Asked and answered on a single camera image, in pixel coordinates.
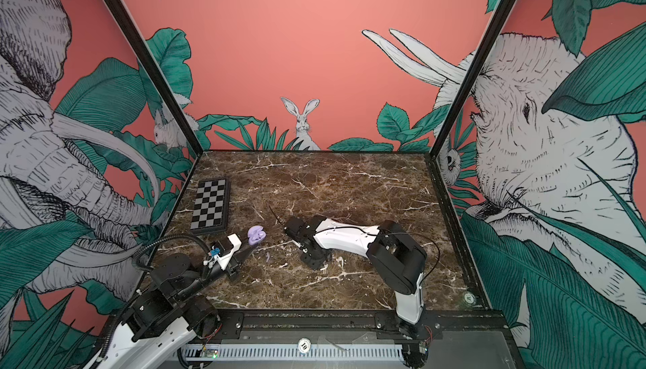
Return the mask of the purple earbud charging case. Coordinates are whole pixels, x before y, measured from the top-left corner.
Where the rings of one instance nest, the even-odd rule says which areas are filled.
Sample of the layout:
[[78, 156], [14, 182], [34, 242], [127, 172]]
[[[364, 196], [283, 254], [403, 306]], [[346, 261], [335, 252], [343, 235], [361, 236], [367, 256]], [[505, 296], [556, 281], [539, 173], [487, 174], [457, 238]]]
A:
[[254, 225], [247, 231], [247, 239], [249, 246], [256, 246], [261, 243], [267, 236], [264, 227], [261, 225]]

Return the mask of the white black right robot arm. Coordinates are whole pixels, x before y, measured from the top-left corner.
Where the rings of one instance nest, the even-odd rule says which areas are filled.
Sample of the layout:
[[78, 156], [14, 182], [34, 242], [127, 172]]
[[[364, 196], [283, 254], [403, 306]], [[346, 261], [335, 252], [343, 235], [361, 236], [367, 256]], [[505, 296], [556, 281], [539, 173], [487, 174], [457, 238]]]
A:
[[399, 319], [409, 325], [419, 322], [424, 310], [422, 280], [427, 253], [400, 224], [386, 220], [380, 225], [359, 226], [316, 215], [308, 222], [289, 218], [284, 233], [301, 249], [301, 261], [313, 270], [330, 261], [333, 250], [367, 258], [395, 292]]

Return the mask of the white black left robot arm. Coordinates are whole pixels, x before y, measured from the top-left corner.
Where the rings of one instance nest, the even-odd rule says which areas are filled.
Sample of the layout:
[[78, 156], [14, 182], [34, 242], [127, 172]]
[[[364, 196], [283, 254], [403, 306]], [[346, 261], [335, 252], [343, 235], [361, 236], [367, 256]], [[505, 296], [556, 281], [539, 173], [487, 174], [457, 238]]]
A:
[[222, 278], [234, 278], [244, 261], [264, 241], [255, 226], [244, 241], [231, 234], [212, 246], [197, 239], [204, 260], [176, 253], [148, 273], [151, 285], [137, 292], [118, 313], [88, 368], [158, 368], [193, 340], [207, 346], [225, 334], [229, 320], [202, 295]]

